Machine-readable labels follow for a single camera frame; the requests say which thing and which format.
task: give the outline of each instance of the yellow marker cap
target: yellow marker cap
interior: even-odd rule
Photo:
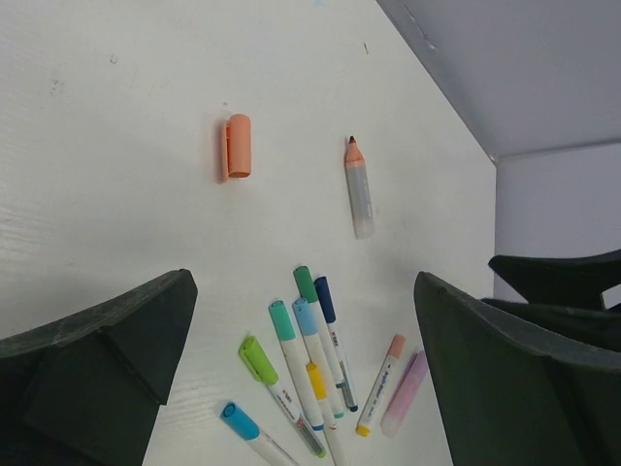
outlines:
[[[359,425],[358,427],[356,427],[356,434],[358,434],[358,435],[362,435],[363,437],[367,437],[370,433],[371,433],[371,430],[369,430],[364,425]]]
[[[328,397],[326,391],[326,385],[321,379],[321,372],[319,372],[319,366],[314,362],[307,364],[307,372],[309,373],[310,383],[312,384],[312,391],[317,400],[325,400]]]

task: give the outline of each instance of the lime green marker cap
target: lime green marker cap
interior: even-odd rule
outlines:
[[[315,303],[319,300],[317,292],[314,289],[314,283],[311,278],[311,271],[306,265],[302,265],[293,271],[293,278],[298,285],[300,296],[309,301]]]
[[[255,379],[266,385],[278,382],[278,374],[274,366],[255,337],[247,337],[240,346],[239,353]]]

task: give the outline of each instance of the black object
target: black object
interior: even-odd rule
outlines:
[[[141,465],[196,296],[173,271],[0,341],[0,464]]]
[[[482,299],[481,301],[578,342],[621,352],[620,313],[603,313],[542,304],[511,303],[501,299]]]
[[[431,274],[414,301],[455,466],[621,464],[621,354]]]
[[[497,255],[489,266],[533,304],[603,311],[602,293],[621,283],[621,250],[577,259]]]

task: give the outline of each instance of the marker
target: marker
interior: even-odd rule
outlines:
[[[307,365],[307,371],[309,371],[312,389],[314,390],[314,394],[319,402],[319,407],[321,408],[321,413],[323,414],[323,421],[326,426],[323,433],[326,435],[328,447],[330,448],[330,454],[332,454],[332,460],[336,466],[347,466],[349,461],[347,461],[347,456],[345,455],[343,441],[341,440],[341,435],[339,435],[337,421],[332,415],[332,409],[330,408],[328,395],[326,393],[326,386],[321,379],[321,372],[314,363]]]
[[[296,428],[310,451],[323,458],[326,455],[326,449],[317,439],[309,422],[302,416],[289,391],[278,380],[278,374],[274,370],[274,366],[272,366],[268,356],[265,355],[255,337],[250,336],[244,340],[240,347],[240,356],[254,378],[268,386],[282,412]]]
[[[300,348],[300,340],[289,319],[289,313],[282,301],[275,301],[270,305],[270,316],[280,340],[284,359],[287,361],[293,384],[298,392],[302,409],[313,430],[323,430],[323,417],[319,405],[312,391],[311,381],[306,366],[309,356],[304,348]]]
[[[397,334],[395,335],[395,338],[392,339],[392,344],[390,345],[388,353],[384,358],[384,362],[381,365],[381,370],[379,371],[379,374],[377,374],[376,382],[374,383],[373,389],[369,394],[365,408],[362,410],[360,419],[358,419],[358,426],[356,427],[356,433],[358,435],[367,437],[371,433],[371,421],[376,415],[379,401],[381,400],[384,391],[386,391],[385,388],[388,384],[388,380],[390,379],[390,374],[393,372],[393,367],[399,360],[405,344],[406,337],[403,335]]]
[[[242,409],[230,401],[220,414],[222,419],[237,435],[242,437],[259,456],[272,466],[300,466],[289,453],[282,449]]]
[[[427,375],[428,368],[427,354],[425,351],[415,354],[411,359],[406,369],[404,380],[401,382],[401,385],[399,385],[399,388],[397,388],[395,396],[390,401],[388,409],[379,423],[381,431],[386,437],[393,437],[399,430],[399,427],[401,427],[409,407],[411,406],[411,402],[414,401],[414,397],[416,393],[418,393],[418,388],[420,388],[420,384]]]
[[[373,207],[367,179],[367,163],[353,136],[349,137],[345,154],[345,176],[349,190],[353,229],[356,238],[363,240],[373,235],[376,227],[373,221]]]
[[[345,357],[345,351],[343,349],[343,340],[339,336],[339,328],[337,326],[337,315],[334,312],[334,305],[332,304],[332,296],[330,296],[330,287],[328,286],[328,279],[325,277],[319,277],[314,281],[314,289],[319,297],[319,303],[321,304],[321,311],[328,324],[328,331],[332,338],[332,344],[341,370],[343,371],[344,384],[343,384],[343,398],[345,404],[349,410],[353,413],[358,411],[358,399],[356,398],[356,392],[353,389],[353,378],[351,377],[351,371],[349,370],[349,364]]]
[[[321,346],[323,347],[323,352],[326,354],[330,372],[332,372],[332,379],[337,385],[337,388],[341,388],[345,383],[343,371],[341,370],[341,364],[339,364],[339,359],[337,358],[337,352],[334,349],[334,345],[332,345],[332,338],[330,338],[328,324],[326,323],[323,313],[321,312],[321,307],[319,306],[319,298],[317,296],[317,291],[314,289],[311,271],[306,265],[303,265],[293,271],[293,277],[295,278],[295,283],[298,285],[300,296],[305,298],[310,304],[312,315],[314,316],[314,322],[317,326],[319,339],[321,340]],[[328,380],[325,377],[323,378],[323,381],[328,383]]]
[[[321,341],[317,335],[317,325],[312,315],[311,306],[309,306],[306,299],[300,298],[293,303],[293,312],[298,319],[300,331],[304,337],[304,343],[306,343],[307,350],[309,351],[310,360],[319,366],[321,379],[326,383],[326,390],[328,391],[328,400],[332,407],[332,413],[335,418],[339,419],[344,416],[343,402],[341,401],[341,396],[339,396],[337,386],[334,384],[334,379],[332,379],[332,372],[330,372],[326,355],[323,352]]]

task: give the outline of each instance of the pink highlighter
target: pink highlighter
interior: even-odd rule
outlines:
[[[379,424],[386,437],[393,437],[401,427],[411,402],[414,401],[418,388],[427,375],[428,368],[427,355],[424,350],[412,358],[403,381],[397,388]]]

